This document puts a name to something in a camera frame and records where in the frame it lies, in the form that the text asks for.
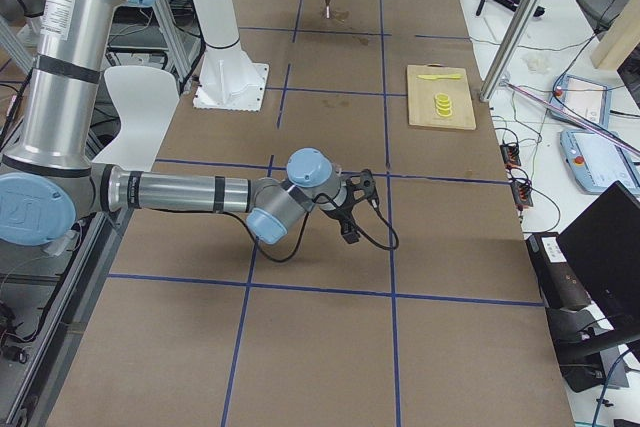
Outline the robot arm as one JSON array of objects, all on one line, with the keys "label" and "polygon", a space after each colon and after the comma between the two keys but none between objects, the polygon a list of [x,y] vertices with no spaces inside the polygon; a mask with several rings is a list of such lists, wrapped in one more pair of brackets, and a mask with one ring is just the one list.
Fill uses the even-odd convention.
[{"label": "robot arm", "polygon": [[124,208],[243,212],[268,244],[314,209],[354,225],[353,183],[314,148],[296,151],[280,181],[153,172],[179,94],[164,70],[103,67],[127,1],[46,0],[22,130],[1,160],[4,241],[43,245],[89,214]]}]

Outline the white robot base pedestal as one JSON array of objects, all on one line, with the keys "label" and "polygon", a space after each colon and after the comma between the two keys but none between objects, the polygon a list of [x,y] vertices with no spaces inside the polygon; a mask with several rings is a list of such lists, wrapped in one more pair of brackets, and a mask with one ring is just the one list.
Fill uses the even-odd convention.
[{"label": "white robot base pedestal", "polygon": [[194,106],[257,112],[269,66],[254,63],[243,50],[232,0],[193,0],[206,45]]}]

